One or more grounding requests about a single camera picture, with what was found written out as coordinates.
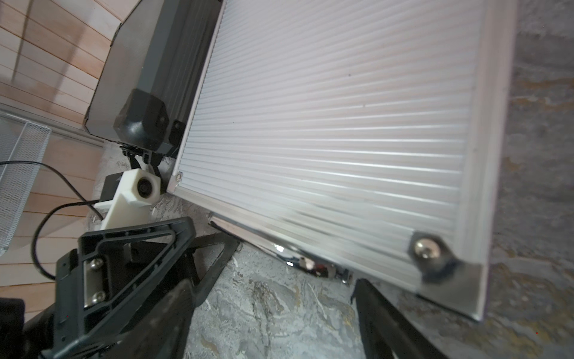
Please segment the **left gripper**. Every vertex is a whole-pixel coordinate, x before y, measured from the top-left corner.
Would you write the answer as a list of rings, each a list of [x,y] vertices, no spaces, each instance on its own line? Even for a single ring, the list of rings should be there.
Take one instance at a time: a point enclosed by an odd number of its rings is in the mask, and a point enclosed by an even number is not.
[[[24,299],[1,298],[1,357],[105,358],[185,279],[195,311],[238,246],[188,217],[85,233],[58,261],[52,305],[28,317]]]

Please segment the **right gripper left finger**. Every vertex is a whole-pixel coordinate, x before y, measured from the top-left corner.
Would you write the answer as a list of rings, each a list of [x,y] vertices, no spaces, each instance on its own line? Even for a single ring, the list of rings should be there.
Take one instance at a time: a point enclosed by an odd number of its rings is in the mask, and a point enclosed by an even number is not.
[[[194,313],[191,281],[175,286],[105,358],[183,358]]]

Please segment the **silver aluminium poker case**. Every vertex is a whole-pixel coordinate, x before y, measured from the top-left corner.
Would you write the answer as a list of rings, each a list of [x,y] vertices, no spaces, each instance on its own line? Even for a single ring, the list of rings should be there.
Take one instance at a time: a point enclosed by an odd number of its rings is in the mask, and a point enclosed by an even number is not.
[[[516,1],[226,1],[168,190],[481,320]]]

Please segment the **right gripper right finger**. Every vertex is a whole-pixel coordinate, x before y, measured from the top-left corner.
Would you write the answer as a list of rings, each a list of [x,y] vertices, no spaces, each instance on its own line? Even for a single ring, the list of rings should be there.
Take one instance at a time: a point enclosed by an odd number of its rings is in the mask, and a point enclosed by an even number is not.
[[[351,300],[357,305],[367,358],[445,358],[368,280],[357,280]]]

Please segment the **dark grey poker case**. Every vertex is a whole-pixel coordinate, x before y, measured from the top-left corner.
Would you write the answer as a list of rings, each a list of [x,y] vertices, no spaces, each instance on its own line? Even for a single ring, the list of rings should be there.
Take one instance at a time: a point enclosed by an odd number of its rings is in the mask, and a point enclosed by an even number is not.
[[[112,40],[85,115],[93,136],[175,157],[221,1],[137,3]]]

